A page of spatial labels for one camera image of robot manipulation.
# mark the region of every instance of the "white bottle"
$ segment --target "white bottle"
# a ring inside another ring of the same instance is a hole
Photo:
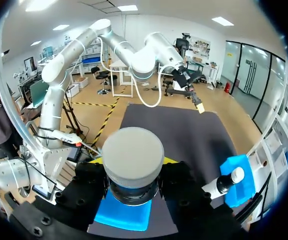
[[[205,192],[211,194],[211,199],[216,199],[225,195],[229,188],[240,183],[245,177],[245,172],[241,167],[234,169],[229,175],[222,175],[209,184],[202,187]]]

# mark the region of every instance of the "door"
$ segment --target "door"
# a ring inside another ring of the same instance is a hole
[[[264,95],[270,68],[270,53],[242,45],[240,67],[232,96],[253,118]]]
[[[231,84],[231,88],[233,86],[233,82],[235,81],[238,69],[240,48],[241,48],[240,43],[229,41],[226,42],[225,60],[222,76],[220,78],[220,82],[223,84],[223,86],[225,86],[227,82]]]

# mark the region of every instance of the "dark gray mat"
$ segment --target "dark gray mat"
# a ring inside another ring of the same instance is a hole
[[[236,155],[234,145],[221,123],[212,112],[199,114],[196,110],[158,106],[149,108],[131,104],[124,115],[121,128],[141,127],[153,132],[163,143],[165,156],[185,161],[192,169],[197,183],[203,186],[220,176],[219,166]],[[224,202],[220,197],[212,201],[217,207]],[[127,231],[94,222],[89,233],[113,238],[152,238],[177,232],[166,203],[157,194],[153,198],[149,226],[145,232]]]

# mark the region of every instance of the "poster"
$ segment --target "poster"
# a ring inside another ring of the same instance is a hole
[[[209,58],[210,42],[201,38],[191,36],[187,39],[189,41],[189,50],[194,53],[195,56],[200,58]]]

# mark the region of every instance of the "ceiling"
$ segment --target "ceiling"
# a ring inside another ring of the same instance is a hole
[[[29,0],[20,6],[14,5],[3,30],[2,48],[10,49],[7,58],[31,50],[33,47],[30,47],[30,44],[34,41],[45,41],[57,36],[60,32],[52,29],[60,24],[70,25],[68,30],[89,24],[94,20],[121,14],[121,12],[106,14],[88,6],[103,1],[105,0],[58,0],[51,7],[40,12],[25,12]],[[251,0],[110,0],[110,2],[115,6],[131,4],[138,6],[139,11],[123,12],[123,14],[176,17],[208,26],[225,34],[227,39],[242,37],[280,45],[280,40],[272,26]],[[104,2],[95,7],[111,6],[110,3]],[[211,20],[215,17],[224,17],[234,26],[224,27]]]

